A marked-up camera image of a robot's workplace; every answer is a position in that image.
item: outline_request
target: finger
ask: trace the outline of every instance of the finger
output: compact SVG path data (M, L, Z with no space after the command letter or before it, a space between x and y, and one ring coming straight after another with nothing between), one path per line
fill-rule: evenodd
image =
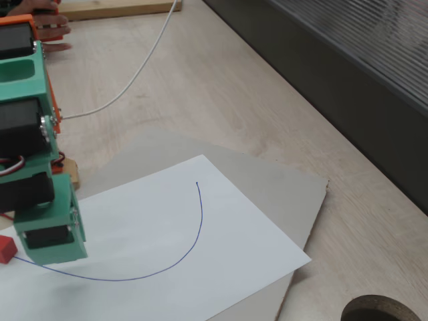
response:
M70 45L69 43L55 43L55 44L43 44L43 50L45 52L55 52L55 51L64 51L64 50L68 50L71 49L72 45Z
M66 25L67 17L63 15L34 15L34 23L37 27L42 25Z
M66 35L70 33L70 27L60 27L60 28L46 28L46 29L38 29L37 34L40 40L43 39L52 39L56 37L61 37L62 35Z
M35 9L56 10L58 5L50 0L23 0L20 5L12 9L8 15L25 15Z

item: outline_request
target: paper sheet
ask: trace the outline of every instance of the paper sheet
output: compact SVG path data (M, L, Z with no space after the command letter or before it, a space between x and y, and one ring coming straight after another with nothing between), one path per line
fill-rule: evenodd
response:
M89 258L51 268L119 280L179 263L142 280L101 282L13 259L0 266L5 320L204 321L310 261L204 156L84 199L80 208Z

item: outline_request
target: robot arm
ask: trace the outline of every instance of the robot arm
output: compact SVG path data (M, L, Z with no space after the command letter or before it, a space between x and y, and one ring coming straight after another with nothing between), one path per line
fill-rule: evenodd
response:
M68 174L53 175L60 115L31 15L0 18L0 212L37 264L87 257Z

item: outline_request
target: black panel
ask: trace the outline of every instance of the black panel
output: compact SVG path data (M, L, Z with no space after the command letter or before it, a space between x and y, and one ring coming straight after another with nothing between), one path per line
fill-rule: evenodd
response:
M264 0L204 1L428 213L428 119L410 99Z
M54 184L46 173L0 184L0 213L52 202L55 197L53 189Z
M67 225L62 225L26 231L25 241L28 248L39 249L41 247L73 243L74 238L73 234L68 230Z
M37 99L0 104L0 157L29 156L46 149Z
M33 42L29 23L0 26L0 60L32 55Z

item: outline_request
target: curved blue line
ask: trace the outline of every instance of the curved blue line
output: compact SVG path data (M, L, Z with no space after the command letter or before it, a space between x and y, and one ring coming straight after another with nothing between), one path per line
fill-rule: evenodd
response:
M21 261L24 261L24 262L27 262L27 263L30 263L30 264L33 264L33 265L39 266L39 267L41 267L41 268L43 268L43 269L47 269L47 270L49 270L49 271L53 271L53 272L57 272L57 273L61 273L61 274L65 274L66 276L74 276L75 278L81 278L81 279L85 279L85 280L92 280L92 281L104 281L104 282L124 282L124 281L141 280L141 279L149 278L149 277L151 277L151 276L155 276L155 275L160 274L160 273L162 273L162 272L168 271L169 269L172 269L172 268L173 268L173 267L175 267L178 263L180 263L181 261L183 261L185 257L187 257L187 255L188 255L188 254L192 251L192 249L195 247L196 243L198 242L199 235L201 234L202 222L203 222L202 197L201 197L201 190L199 189L199 184L198 184L198 182L196 182L196 186L198 187L199 201L201 202L201 224L200 224L200 226L199 226L198 235L196 236L196 240L195 240L194 244L192 245L192 247L190 248L190 250L189 250L189 251L187 251L187 253L186 253L186 254L185 254L185 255L184 255L184 256L183 256L183 257L182 257L182 258L181 258L177 263L173 264L173 265L172 265L172 266L170 266L170 267L167 267L166 269L163 269L162 271L159 271L159 272L155 272L155 273L149 274L148 276L141 276L141 277L139 277L139 278L121 279L121 280L108 280L108 279L87 278L86 276L77 276L76 274L71 274L71 273L67 273L67 272L63 272L63 271L58 271L58 270L55 270L55 269L51 269L50 267L47 267L47 266L37 265L37 264L36 264L36 263L34 263L34 262L27 261L26 259L21 259L20 257L16 257L16 256L15 256L15 259L19 259L19 260L21 260Z

